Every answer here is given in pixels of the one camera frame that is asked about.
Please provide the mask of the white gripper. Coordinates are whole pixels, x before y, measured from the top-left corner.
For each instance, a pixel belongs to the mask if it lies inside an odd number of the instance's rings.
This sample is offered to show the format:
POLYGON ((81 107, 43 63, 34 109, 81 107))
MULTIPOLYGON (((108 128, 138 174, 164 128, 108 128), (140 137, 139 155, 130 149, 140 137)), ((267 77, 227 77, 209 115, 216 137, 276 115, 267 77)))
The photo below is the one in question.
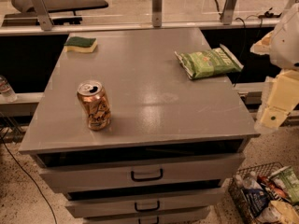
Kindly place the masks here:
POLYGON ((268 55, 282 70, 267 77, 254 129, 261 134, 275 132, 299 104, 299 4, 293 4, 273 32, 254 43, 250 52, 268 55))

